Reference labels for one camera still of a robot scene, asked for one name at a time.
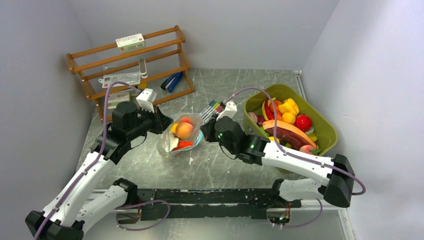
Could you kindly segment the red toy carrot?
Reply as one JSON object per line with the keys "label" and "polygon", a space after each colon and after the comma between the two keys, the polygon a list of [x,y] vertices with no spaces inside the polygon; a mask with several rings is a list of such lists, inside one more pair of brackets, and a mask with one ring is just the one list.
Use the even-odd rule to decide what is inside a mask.
{"label": "red toy carrot", "polygon": [[177,147],[173,149],[173,151],[177,151],[180,149],[184,149],[193,145],[191,141],[179,141]]}

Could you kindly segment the yellow toy mango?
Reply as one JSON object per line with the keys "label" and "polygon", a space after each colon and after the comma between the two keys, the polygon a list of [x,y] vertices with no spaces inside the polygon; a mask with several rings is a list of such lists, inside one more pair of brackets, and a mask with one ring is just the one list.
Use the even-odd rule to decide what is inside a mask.
{"label": "yellow toy mango", "polygon": [[178,128],[179,123],[175,123],[172,125],[170,132],[173,133],[174,135],[177,134],[177,128]]}

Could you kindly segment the clear zip top bag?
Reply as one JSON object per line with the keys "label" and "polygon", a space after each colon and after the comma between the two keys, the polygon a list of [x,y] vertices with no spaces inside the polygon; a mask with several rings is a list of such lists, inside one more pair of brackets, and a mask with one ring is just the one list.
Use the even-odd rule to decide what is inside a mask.
{"label": "clear zip top bag", "polygon": [[176,114],[171,118],[172,124],[160,135],[156,145],[158,152],[166,158],[195,148],[204,136],[200,130],[204,124],[200,114]]}

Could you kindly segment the white toy garlic slice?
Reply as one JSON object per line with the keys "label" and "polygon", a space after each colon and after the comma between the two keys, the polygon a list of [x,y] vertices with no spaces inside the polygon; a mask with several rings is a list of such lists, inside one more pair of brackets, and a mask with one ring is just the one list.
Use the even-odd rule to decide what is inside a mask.
{"label": "white toy garlic slice", "polygon": [[172,152],[175,148],[178,147],[180,139],[175,136],[173,132],[168,133],[168,148],[169,152]]}

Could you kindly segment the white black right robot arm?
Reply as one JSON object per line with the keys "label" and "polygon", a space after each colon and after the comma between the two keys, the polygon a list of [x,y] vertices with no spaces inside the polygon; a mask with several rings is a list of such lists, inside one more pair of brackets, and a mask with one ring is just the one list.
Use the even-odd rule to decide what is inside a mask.
{"label": "white black right robot arm", "polygon": [[324,200],[339,208],[350,207],[355,173],[346,156],[317,156],[283,147],[266,137],[246,134],[228,116],[210,120],[200,130],[207,142],[219,143],[244,163],[285,169],[304,177],[277,180],[269,197],[275,207],[309,199]]}

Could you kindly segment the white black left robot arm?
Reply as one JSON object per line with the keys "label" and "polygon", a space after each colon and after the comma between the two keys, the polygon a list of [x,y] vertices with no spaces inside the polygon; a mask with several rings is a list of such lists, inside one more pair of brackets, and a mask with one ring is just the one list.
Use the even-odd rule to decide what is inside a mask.
{"label": "white black left robot arm", "polygon": [[100,180],[131,150],[132,140],[148,132],[160,135],[173,123],[158,106],[139,109],[133,102],[121,102],[104,124],[80,169],[65,188],[42,211],[32,210],[25,218],[35,240],[81,240],[97,221],[115,209],[136,208],[138,187],[120,178],[89,204],[87,198]]}

